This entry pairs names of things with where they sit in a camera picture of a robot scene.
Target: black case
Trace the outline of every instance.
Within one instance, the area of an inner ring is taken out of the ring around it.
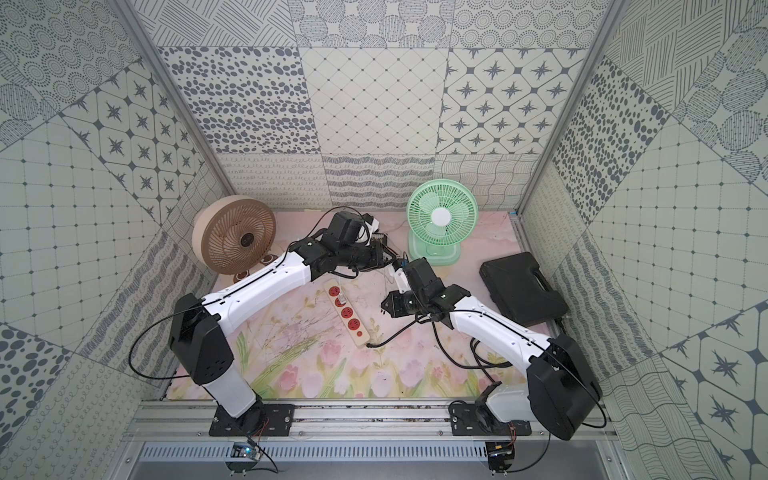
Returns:
[[[489,260],[480,266],[480,276],[498,311],[520,325],[557,319],[568,311],[567,303],[541,275],[529,252]]]

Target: metal vent panel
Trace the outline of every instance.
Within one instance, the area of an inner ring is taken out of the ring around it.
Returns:
[[[230,458],[232,442],[147,442],[142,462],[246,461]],[[468,441],[435,442],[261,442],[278,462],[467,462],[485,460],[485,443]]]

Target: patterned wall tile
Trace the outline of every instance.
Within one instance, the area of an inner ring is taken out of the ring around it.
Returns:
[[[60,115],[158,223],[203,163],[141,59]]]
[[[196,262],[197,258],[192,252],[192,230],[194,229],[195,215],[224,195],[224,190],[216,175],[208,168],[207,164],[202,164],[194,181],[181,195],[177,206],[169,210],[166,220],[163,222],[163,230]],[[213,271],[208,270],[202,263],[199,263],[199,267],[205,271],[206,275],[215,276]]]
[[[0,454],[3,478],[102,478],[147,383],[75,355]]]
[[[601,383],[629,469],[652,478],[743,478],[731,476],[677,388],[662,359],[653,356]]]
[[[673,118],[589,227],[665,347],[768,297],[768,198]]]
[[[0,165],[3,318],[74,348],[159,226],[58,117]]]
[[[160,51],[217,153],[319,153],[295,48]]]
[[[220,155],[237,193],[250,195],[271,208],[331,206],[323,158],[320,155]]]
[[[762,301],[661,353],[733,478],[764,478],[756,467],[768,465],[761,433],[768,412],[767,310]]]
[[[463,184],[481,210],[514,210],[538,155],[437,155],[435,178]]]
[[[323,154],[434,154],[445,51],[301,48]]]
[[[288,0],[300,47],[446,48],[454,0]]]
[[[127,348],[138,334],[172,313],[177,299],[187,293],[204,295],[212,283],[197,262],[160,231],[147,246],[136,267],[99,316],[77,353],[130,376]],[[147,375],[165,376],[177,365],[167,348],[170,322],[156,327],[134,353],[134,366]]]
[[[0,150],[56,114],[0,51]]]
[[[759,7],[734,29],[674,115],[768,195],[768,8]]]
[[[100,0],[6,2],[0,51],[60,111],[139,54]]]
[[[541,172],[521,219],[541,272],[550,279],[587,228],[552,165]]]
[[[458,47],[586,48],[608,0],[458,0],[453,38]]]
[[[158,47],[296,45],[287,0],[132,0]]]
[[[540,154],[585,53],[576,48],[452,48],[437,151]]]
[[[632,0],[605,54],[671,111],[753,3]]]
[[[661,105],[603,57],[552,158],[587,224],[668,117]]]
[[[647,326],[632,310],[594,239],[585,231],[551,277],[570,307],[565,329],[599,379],[656,354]]]
[[[38,407],[45,390],[56,381],[71,352],[60,346],[0,324],[0,458],[17,428]]]
[[[392,210],[406,207],[417,186],[432,179],[434,157],[323,155],[333,206]]]

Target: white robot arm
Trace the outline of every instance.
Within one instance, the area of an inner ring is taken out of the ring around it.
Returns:
[[[255,312],[281,295],[336,273],[338,266],[358,272],[386,268],[399,290],[390,292],[382,308],[392,317],[428,316],[480,340],[528,377],[531,410],[553,435],[573,436],[600,398],[594,374],[570,337],[552,339],[532,332],[489,309],[460,286],[445,287],[426,259],[406,263],[373,239],[378,227],[371,216],[337,213],[327,229],[298,240],[262,270],[220,292],[177,301],[169,347],[190,377],[203,386],[233,421],[261,408],[259,396],[234,364],[226,337]],[[499,384],[481,396],[499,422],[509,422],[507,390]]]

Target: fan blade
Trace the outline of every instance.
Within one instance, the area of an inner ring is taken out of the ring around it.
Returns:
[[[445,236],[445,227],[440,227],[434,223],[427,223],[425,225],[427,232],[436,238],[443,238]]]
[[[423,214],[431,215],[432,211],[440,206],[440,196],[436,192],[426,192],[419,198],[419,210]]]
[[[469,207],[464,203],[453,204],[448,207],[448,211],[451,212],[451,223],[454,221],[463,222],[469,217]]]

